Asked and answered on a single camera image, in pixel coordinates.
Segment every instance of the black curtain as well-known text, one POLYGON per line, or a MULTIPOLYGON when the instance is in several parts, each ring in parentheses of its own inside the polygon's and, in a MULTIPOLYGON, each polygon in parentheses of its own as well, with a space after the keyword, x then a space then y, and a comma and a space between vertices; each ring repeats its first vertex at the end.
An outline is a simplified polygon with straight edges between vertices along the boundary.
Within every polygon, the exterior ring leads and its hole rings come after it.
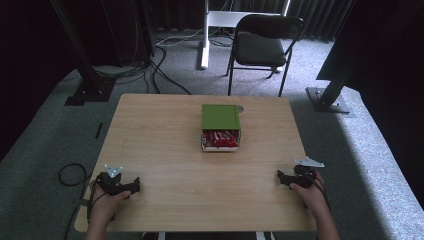
MULTIPOLYGON (((279 12, 284 0, 210 0, 211 11, 279 12)), ((204 26, 204 0, 159 0, 155 1, 158 27, 165 30, 201 29, 204 26)))
POLYGON ((347 86, 361 94, 421 206, 422 29, 423 1, 358 0, 317 77, 338 81, 339 71, 353 66, 347 86))
POLYGON ((75 66, 49 0, 0 2, 0 161, 75 66))

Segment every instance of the green box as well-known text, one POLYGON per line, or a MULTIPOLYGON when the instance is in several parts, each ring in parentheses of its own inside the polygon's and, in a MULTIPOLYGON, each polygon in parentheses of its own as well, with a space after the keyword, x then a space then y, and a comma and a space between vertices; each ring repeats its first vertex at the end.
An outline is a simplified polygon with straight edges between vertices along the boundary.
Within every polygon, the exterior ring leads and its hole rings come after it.
POLYGON ((202 141, 204 151, 235 151, 240 146, 239 106, 202 105, 202 141))

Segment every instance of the table top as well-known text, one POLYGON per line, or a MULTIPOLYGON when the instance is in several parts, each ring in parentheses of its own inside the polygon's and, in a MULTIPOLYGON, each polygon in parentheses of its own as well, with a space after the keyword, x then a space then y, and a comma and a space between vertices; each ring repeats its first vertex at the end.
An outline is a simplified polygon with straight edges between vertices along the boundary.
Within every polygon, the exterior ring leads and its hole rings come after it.
MULTIPOLYGON (((123 167, 123 184, 141 179, 108 231, 312 231, 309 211, 277 177, 305 157, 287 99, 124 94, 93 179, 104 164, 123 167), (237 151, 201 150, 202 104, 244 108, 237 151)), ((87 230, 84 206, 75 229, 87 230)))

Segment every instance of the dark wall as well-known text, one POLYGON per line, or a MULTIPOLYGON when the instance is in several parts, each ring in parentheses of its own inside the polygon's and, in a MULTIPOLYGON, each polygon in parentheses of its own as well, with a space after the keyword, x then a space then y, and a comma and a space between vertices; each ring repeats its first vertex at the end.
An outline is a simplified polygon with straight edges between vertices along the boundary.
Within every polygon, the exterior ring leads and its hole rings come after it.
POLYGON ((0 17, 1 160, 74 67, 48 0, 1 1, 0 17))
POLYGON ((421 206, 423 29, 423 1, 358 0, 318 76, 337 80, 338 69, 353 66, 347 85, 360 92, 421 206))
POLYGON ((146 36, 141 24, 144 16, 138 9, 146 0, 55 1, 63 3, 91 65, 123 66, 135 65, 140 59, 150 61, 141 41, 146 36))
POLYGON ((201 29, 204 26, 204 1, 198 0, 156 0, 157 25, 166 30, 201 29))

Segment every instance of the chair leg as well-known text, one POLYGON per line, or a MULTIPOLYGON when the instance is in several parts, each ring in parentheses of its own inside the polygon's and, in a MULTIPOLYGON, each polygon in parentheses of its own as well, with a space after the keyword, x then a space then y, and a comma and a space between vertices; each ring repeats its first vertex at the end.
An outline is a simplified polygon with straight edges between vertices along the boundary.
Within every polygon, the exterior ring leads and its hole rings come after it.
POLYGON ((228 96, 231 96, 231 85, 233 84, 234 60, 230 62, 230 79, 228 81, 228 96))
POLYGON ((281 80, 280 92, 278 93, 278 97, 281 97, 281 94, 283 93, 283 87, 284 87, 284 83, 286 82, 287 71, 289 70, 291 53, 292 52, 290 51, 289 57, 288 57, 287 62, 286 62, 286 68, 284 69, 283 79, 281 80))
POLYGON ((228 76, 228 72, 230 71, 230 65, 232 60, 233 60, 233 54, 231 53, 230 59, 228 60, 227 73, 225 74, 225 76, 228 76))
POLYGON ((267 79, 271 78, 272 75, 274 75, 276 70, 277 70, 277 67, 271 67, 271 74, 267 77, 267 79))

